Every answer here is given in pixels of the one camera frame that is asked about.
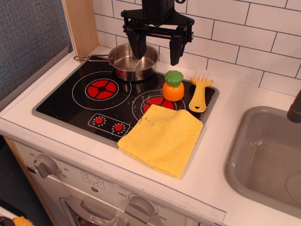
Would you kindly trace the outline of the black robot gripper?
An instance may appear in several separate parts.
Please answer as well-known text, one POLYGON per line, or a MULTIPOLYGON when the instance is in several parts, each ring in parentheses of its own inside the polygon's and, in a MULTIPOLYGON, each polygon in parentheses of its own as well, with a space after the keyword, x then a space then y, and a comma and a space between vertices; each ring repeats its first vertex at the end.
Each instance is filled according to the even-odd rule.
POLYGON ((170 64, 175 66, 187 42, 192 42, 194 20, 178 13, 175 0, 143 0, 141 9, 123 10, 123 29, 137 59, 146 53, 146 37, 170 39, 170 64))

